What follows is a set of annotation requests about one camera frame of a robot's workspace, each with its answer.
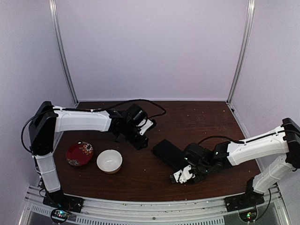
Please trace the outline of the black zip tool case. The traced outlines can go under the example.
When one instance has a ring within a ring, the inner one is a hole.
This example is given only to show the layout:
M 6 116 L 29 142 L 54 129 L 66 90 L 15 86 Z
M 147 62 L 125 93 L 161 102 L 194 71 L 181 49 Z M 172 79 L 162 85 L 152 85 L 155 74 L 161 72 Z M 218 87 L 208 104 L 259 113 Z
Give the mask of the black zip tool case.
M 188 166 L 188 162 L 186 162 L 183 157 L 183 151 L 167 139 L 155 145 L 152 153 L 175 172 Z

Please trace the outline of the white ceramic bowl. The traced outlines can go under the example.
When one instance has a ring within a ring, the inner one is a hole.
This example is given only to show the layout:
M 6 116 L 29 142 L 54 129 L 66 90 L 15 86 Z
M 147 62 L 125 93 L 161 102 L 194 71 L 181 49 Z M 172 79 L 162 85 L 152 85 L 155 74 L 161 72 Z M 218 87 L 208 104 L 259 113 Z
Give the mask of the white ceramic bowl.
M 116 150 L 105 150 L 97 157 L 98 168 L 107 174 L 117 173 L 122 166 L 123 157 Z

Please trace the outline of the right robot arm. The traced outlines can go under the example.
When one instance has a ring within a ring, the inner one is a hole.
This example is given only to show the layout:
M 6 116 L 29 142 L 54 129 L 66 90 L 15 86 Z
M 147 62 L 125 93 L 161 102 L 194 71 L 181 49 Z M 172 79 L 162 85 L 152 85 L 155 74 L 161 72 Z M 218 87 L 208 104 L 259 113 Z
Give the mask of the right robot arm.
M 300 127 L 290 118 L 275 129 L 244 140 L 227 138 L 211 151 L 200 143 L 189 144 L 183 151 L 187 166 L 173 174 L 176 183 L 195 183 L 210 173 L 232 168 L 249 160 L 277 154 L 277 159 L 262 173 L 252 178 L 240 203 L 250 207 L 274 183 L 300 167 Z

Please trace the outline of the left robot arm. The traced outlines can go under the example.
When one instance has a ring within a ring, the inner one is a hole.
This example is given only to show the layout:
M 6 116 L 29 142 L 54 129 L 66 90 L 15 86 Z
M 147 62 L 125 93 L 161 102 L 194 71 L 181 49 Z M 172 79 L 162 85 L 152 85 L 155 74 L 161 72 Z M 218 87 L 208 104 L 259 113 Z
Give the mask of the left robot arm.
M 67 204 L 67 197 L 61 191 L 53 158 L 53 144 L 56 133 L 65 131 L 110 132 L 118 141 L 129 142 L 137 150 L 148 146 L 146 131 L 155 123 L 138 105 L 133 104 L 124 111 L 113 107 L 107 109 L 72 109 L 53 106 L 50 101 L 42 103 L 29 120 L 30 151 L 38 172 L 49 194 L 49 200 L 57 208 Z

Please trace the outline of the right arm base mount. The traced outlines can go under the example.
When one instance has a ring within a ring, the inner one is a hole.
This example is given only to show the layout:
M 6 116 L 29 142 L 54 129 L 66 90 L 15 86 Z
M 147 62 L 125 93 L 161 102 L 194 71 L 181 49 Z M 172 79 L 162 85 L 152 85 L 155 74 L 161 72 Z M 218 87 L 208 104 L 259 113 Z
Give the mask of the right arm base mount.
M 264 194 L 254 191 L 253 180 L 246 184 L 245 193 L 226 197 L 224 199 L 227 212 L 244 210 L 253 207 L 253 210 L 242 212 L 240 219 L 244 222 L 254 222 L 258 218 L 257 205 L 264 203 Z

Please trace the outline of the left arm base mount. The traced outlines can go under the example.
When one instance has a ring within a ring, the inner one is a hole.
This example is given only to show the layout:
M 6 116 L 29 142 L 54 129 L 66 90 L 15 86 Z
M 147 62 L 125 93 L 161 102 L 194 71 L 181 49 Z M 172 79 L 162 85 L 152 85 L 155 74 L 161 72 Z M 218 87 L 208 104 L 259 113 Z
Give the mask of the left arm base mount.
M 72 213 L 80 213 L 83 207 L 84 199 L 81 197 L 66 195 L 62 189 L 49 192 L 45 188 L 43 204 L 52 207 L 50 219 L 55 225 L 65 223 Z

